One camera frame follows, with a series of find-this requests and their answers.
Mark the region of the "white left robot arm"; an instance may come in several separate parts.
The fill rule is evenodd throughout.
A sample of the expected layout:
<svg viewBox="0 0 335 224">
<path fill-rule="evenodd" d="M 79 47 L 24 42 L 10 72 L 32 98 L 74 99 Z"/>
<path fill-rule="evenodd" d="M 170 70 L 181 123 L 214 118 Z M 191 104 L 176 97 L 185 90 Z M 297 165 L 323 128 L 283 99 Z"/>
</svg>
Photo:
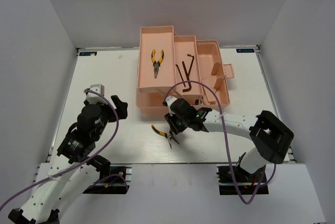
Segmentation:
<svg viewBox="0 0 335 224">
<path fill-rule="evenodd" d="M 33 186 L 31 197 L 10 211 L 13 223 L 59 223 L 61 214 L 95 182 L 111 176 L 110 161 L 94 151 L 108 123 L 128 116 L 128 104 L 113 95 L 108 101 L 98 92 L 86 94 L 82 108 L 51 164 L 48 176 Z"/>
</svg>

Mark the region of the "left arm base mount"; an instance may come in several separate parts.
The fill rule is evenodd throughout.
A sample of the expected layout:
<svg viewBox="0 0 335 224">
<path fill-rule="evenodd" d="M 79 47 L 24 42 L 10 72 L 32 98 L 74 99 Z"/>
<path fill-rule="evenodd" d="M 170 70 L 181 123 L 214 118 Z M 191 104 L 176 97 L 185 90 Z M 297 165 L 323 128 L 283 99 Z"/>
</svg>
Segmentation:
<svg viewBox="0 0 335 224">
<path fill-rule="evenodd" d="M 100 176 L 98 183 L 89 186 L 84 194 L 125 195 L 130 188 L 131 164 L 111 165 L 109 173 Z"/>
</svg>

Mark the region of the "pink plastic toolbox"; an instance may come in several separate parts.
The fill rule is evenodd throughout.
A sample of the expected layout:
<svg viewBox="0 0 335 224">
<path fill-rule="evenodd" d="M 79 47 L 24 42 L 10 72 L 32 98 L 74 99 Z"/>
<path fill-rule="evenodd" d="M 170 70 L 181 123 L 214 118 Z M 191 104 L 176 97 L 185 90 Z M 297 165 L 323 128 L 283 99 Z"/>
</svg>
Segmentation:
<svg viewBox="0 0 335 224">
<path fill-rule="evenodd" d="M 168 91 L 196 108 L 224 109 L 230 104 L 227 80 L 234 76 L 216 40 L 179 36 L 173 26 L 140 29 L 136 105 L 142 114 L 166 114 Z"/>
</svg>

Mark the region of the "brown hex key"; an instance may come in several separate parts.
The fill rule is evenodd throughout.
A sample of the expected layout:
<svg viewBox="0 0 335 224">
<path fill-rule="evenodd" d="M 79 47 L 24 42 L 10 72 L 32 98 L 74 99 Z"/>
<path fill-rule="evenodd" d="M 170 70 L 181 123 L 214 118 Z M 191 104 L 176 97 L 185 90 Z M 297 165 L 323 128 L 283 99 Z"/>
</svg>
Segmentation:
<svg viewBox="0 0 335 224">
<path fill-rule="evenodd" d="M 175 66 L 176 66 L 176 68 L 177 68 L 177 70 L 178 70 L 178 73 L 179 73 L 179 75 L 180 75 L 181 81 L 184 82 L 184 78 L 183 78 L 182 72 L 181 72 L 181 70 L 180 70 L 180 67 L 178 66 L 178 64 L 176 64 Z"/>
<path fill-rule="evenodd" d="M 187 74 L 187 78 L 189 78 L 190 73 L 191 73 L 191 70 L 192 70 L 192 67 L 193 67 L 193 63 L 194 63 L 194 59 L 195 59 L 195 57 L 194 57 L 194 55 L 192 55 L 192 54 L 187 54 L 187 56 L 192 58 L 191 63 L 190 63 L 190 66 L 189 66 L 189 69 L 188 69 L 188 71 L 186 72 L 186 74 Z"/>
<path fill-rule="evenodd" d="M 185 84 L 188 84 L 188 88 L 183 89 L 183 93 L 186 93 L 186 92 L 191 91 L 192 85 L 189 82 L 189 73 L 188 73 L 188 71 L 186 69 L 186 65 L 185 65 L 184 61 L 182 61 L 182 66 L 183 66 L 183 69 L 184 69 L 184 72 L 185 72 L 185 76 L 186 76 L 186 80 L 187 80 L 187 82 L 185 82 Z"/>
</svg>

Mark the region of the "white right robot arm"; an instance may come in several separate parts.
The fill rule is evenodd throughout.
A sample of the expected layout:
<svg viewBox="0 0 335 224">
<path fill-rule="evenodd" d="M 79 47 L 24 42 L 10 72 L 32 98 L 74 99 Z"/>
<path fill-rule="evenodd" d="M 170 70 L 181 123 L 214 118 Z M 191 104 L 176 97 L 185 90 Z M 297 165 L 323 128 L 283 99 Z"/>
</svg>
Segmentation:
<svg viewBox="0 0 335 224">
<path fill-rule="evenodd" d="M 196 109 L 186 100 L 168 96 L 163 102 L 169 112 L 164 116 L 173 134 L 185 129 L 203 132 L 227 132 L 253 142 L 254 148 L 242 155 L 237 177 L 247 182 L 267 164 L 282 164 L 294 138 L 293 132 L 272 112 L 257 116 L 221 114 L 208 107 Z"/>
</svg>

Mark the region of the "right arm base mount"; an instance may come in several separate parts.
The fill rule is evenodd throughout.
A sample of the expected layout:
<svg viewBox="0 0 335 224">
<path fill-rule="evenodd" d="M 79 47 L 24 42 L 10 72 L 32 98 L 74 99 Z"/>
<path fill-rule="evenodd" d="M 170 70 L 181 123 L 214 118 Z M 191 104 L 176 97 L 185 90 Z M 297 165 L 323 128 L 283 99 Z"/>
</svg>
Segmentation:
<svg viewBox="0 0 335 224">
<path fill-rule="evenodd" d="M 237 191 L 233 184 L 233 180 L 230 174 L 230 167 L 227 166 L 218 166 L 217 167 L 217 176 L 219 182 L 219 194 L 221 196 L 230 196 L 237 195 Z M 236 175 L 236 182 L 240 193 L 242 195 L 252 195 L 258 182 L 260 181 L 261 176 L 263 179 L 261 180 L 261 185 L 257 191 L 257 195 L 268 195 L 269 189 L 265 184 L 267 182 L 267 177 L 263 174 L 263 169 L 258 169 L 254 174 L 244 176 L 244 175 Z"/>
</svg>

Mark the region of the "yellow needle-nose pliers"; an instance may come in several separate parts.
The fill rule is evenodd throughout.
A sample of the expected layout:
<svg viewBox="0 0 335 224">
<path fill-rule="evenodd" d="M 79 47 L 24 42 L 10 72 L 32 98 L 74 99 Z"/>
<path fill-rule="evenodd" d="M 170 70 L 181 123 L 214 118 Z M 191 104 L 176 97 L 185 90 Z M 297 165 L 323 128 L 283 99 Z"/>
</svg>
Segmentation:
<svg viewBox="0 0 335 224">
<path fill-rule="evenodd" d="M 156 53 L 156 50 L 153 49 L 151 52 L 151 61 L 153 64 L 154 78 L 156 79 L 158 72 L 159 72 L 160 65 L 164 60 L 164 50 L 163 49 L 161 50 L 161 56 L 158 60 L 155 59 L 155 53 Z"/>
</svg>

